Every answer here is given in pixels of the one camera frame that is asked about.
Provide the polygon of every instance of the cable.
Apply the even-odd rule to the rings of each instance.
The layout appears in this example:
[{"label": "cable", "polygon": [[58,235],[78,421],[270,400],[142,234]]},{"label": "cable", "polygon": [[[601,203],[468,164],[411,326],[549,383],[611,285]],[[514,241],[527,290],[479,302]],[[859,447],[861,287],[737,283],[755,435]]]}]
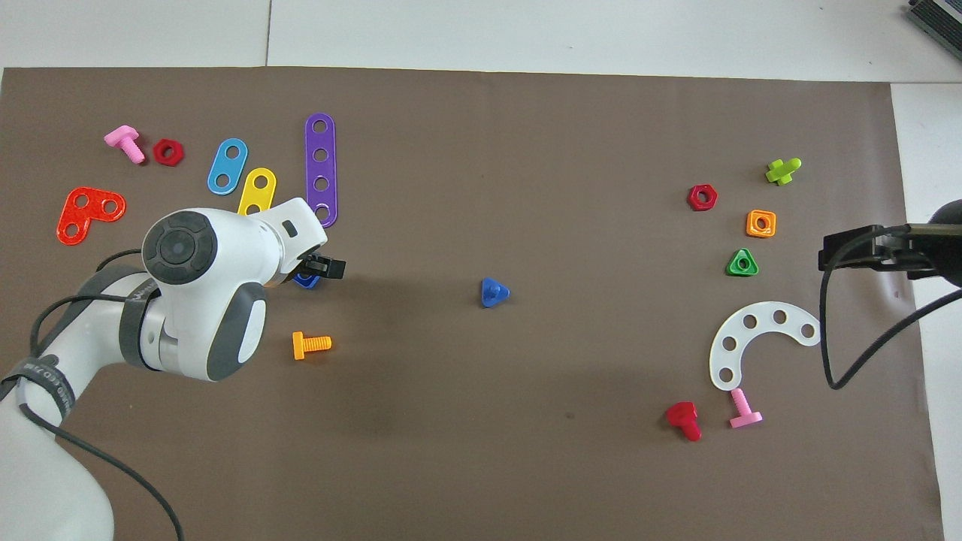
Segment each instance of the cable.
[{"label": "cable", "polygon": [[71,296],[65,296],[64,298],[58,300],[57,302],[54,302],[50,306],[47,306],[46,309],[44,309],[43,312],[41,312],[40,315],[37,316],[37,318],[34,320],[34,326],[31,327],[30,329],[30,354],[32,356],[40,357],[40,351],[38,346],[38,336],[40,334],[40,326],[43,324],[43,320],[46,320],[47,316],[49,316],[51,313],[53,313],[54,310],[60,308],[61,306],[70,302],[78,302],[80,300],[112,300],[115,302],[124,302],[125,300],[127,300],[127,297],[117,296],[117,295],[104,295],[104,294],[71,295]]},{"label": "cable", "polygon": [[842,375],[842,377],[839,378],[838,381],[835,381],[834,377],[832,376],[831,363],[828,359],[828,335],[827,335],[828,317],[826,315],[827,313],[826,301],[828,298],[828,279],[831,277],[832,271],[835,270],[835,267],[839,264],[839,262],[842,261],[842,259],[845,258],[845,256],[849,252],[851,252],[853,249],[855,249],[857,246],[861,245],[862,243],[865,243],[877,237],[883,237],[889,234],[892,234],[894,236],[901,236],[901,235],[904,235],[905,233],[908,233],[910,230],[911,230],[911,227],[908,225],[896,225],[894,227],[883,227],[876,231],[871,231],[869,233],[859,235],[858,237],[855,237],[851,241],[848,241],[847,243],[842,245],[842,247],[840,247],[838,251],[835,252],[835,255],[833,255],[831,259],[828,260],[828,263],[825,265],[825,271],[824,271],[824,274],[822,275],[822,286],[819,290],[819,325],[821,327],[819,329],[819,332],[821,336],[822,365],[825,372],[825,380],[828,382],[828,387],[830,387],[833,390],[837,391],[845,387],[846,384],[848,384],[848,382],[855,376],[855,374],[858,373],[859,370],[862,369],[863,366],[865,366],[865,363],[867,363],[869,359],[872,358],[873,355],[875,355],[876,352],[878,352],[883,346],[885,346],[886,343],[888,343],[889,340],[892,340],[892,338],[894,338],[907,326],[909,326],[914,322],[917,322],[918,320],[927,316],[928,314],[931,314],[935,310],[938,310],[939,308],[942,308],[943,306],[951,302],[955,302],[956,300],[962,298],[962,289],[959,289],[933,302],[928,303],[926,306],[923,306],[922,308],[916,310],[909,316],[902,319],[900,322],[892,325],[888,330],[886,330],[878,338],[876,338],[875,341],[872,342],[872,344],[868,346],[865,349],[865,351],[862,352],[861,355],[858,356],[858,359],[856,359],[855,362],[852,363],[851,367],[848,368],[845,374]]},{"label": "cable", "polygon": [[164,508],[164,511],[167,513],[167,517],[170,518],[171,524],[174,525],[174,530],[176,530],[177,532],[177,541],[184,541],[184,529],[181,528],[180,520],[177,519],[177,513],[174,512],[173,507],[171,507],[170,503],[168,503],[167,500],[164,499],[164,496],[161,495],[160,491],[154,488],[154,485],[150,484],[150,481],[143,478],[140,474],[137,473],[137,471],[135,471],[130,466],[110,456],[106,452],[99,450],[98,448],[85,442],[84,440],[78,438],[77,436],[74,436],[73,434],[71,434],[70,432],[67,432],[66,430],[60,428],[59,426],[54,426],[54,425],[51,425],[50,423],[47,423],[46,420],[44,420],[41,416],[34,413],[34,410],[30,409],[30,406],[28,406],[26,403],[20,404],[20,411],[22,411],[23,415],[26,416],[27,419],[32,421],[34,425],[44,428],[50,431],[51,433],[60,436],[61,438],[70,442],[71,444],[79,447],[80,449],[86,452],[89,452],[90,454],[96,456],[97,458],[104,460],[105,462],[116,467],[118,470],[120,470],[124,474],[127,474],[131,479],[139,483],[139,485],[142,486],[147,492],[149,492],[150,495],[154,497],[154,500],[157,500],[157,503],[159,503],[161,507]]},{"label": "cable", "polygon": [[119,259],[125,255],[133,255],[135,253],[141,253],[142,251],[143,250],[141,250],[140,248],[131,248],[129,250],[118,251],[116,254],[109,256],[107,259],[101,261],[100,265],[97,266],[97,272],[102,271],[104,267],[107,267],[111,263],[111,261],[113,261],[114,259]]}]

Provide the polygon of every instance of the lime green toy piece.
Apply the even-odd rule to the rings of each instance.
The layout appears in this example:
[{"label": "lime green toy piece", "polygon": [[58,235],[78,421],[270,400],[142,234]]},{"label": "lime green toy piece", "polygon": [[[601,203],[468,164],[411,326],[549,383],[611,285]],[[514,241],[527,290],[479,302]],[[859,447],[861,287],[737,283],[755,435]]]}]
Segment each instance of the lime green toy piece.
[{"label": "lime green toy piece", "polygon": [[725,271],[729,276],[754,276],[758,273],[758,264],[755,263],[755,258],[751,257],[751,252],[742,248],[731,257]]},{"label": "lime green toy piece", "polygon": [[785,186],[792,182],[792,173],[799,167],[801,167],[801,160],[798,158],[792,158],[787,164],[781,160],[775,160],[769,164],[769,172],[765,173],[765,177],[769,182],[777,182],[778,186]]}]

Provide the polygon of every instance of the white table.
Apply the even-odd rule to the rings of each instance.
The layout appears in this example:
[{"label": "white table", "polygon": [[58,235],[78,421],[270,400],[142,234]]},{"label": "white table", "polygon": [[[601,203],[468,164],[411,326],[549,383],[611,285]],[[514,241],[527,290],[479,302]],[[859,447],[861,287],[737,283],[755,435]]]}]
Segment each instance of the white table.
[{"label": "white table", "polygon": [[[962,198],[962,62],[905,19],[906,8],[899,0],[4,0],[0,66],[328,65],[891,82],[906,214],[926,221]],[[919,282],[916,302],[949,290]],[[922,321],[950,541],[962,541],[959,322],[962,305]]]}]

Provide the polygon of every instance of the white curved piece with holes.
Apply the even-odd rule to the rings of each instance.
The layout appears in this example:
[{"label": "white curved piece with holes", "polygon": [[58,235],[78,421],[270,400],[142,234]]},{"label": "white curved piece with holes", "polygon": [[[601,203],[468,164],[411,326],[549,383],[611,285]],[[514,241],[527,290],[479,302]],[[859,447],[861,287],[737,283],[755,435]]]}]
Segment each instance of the white curved piece with holes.
[{"label": "white curved piece with holes", "polygon": [[[785,315],[782,323],[779,323],[775,316],[781,320],[781,314]],[[746,319],[751,316],[755,319],[755,326],[749,327]],[[806,332],[802,332],[805,325],[811,325],[811,335],[806,337]],[[756,336],[767,332],[780,332],[787,334],[803,346],[814,346],[820,340],[819,321],[811,314],[798,308],[794,304],[768,300],[756,302],[735,312],[721,324],[715,340],[712,341],[712,350],[708,357],[708,370],[712,375],[712,383],[723,391],[737,389],[742,384],[742,353],[745,352],[748,343]],[[735,341],[734,347],[725,347],[725,340]],[[722,371],[731,371],[731,380],[722,380]]]}]

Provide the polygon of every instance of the purple strip with holes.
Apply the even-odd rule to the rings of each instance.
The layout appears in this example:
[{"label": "purple strip with holes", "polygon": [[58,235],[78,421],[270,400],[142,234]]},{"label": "purple strip with holes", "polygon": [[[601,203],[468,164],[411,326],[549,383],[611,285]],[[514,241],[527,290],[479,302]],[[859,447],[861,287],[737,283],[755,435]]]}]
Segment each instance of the purple strip with holes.
[{"label": "purple strip with holes", "polygon": [[334,119],[314,113],[304,123],[304,171],[307,204],[320,225],[330,227],[338,219],[338,151],[334,140]]}]

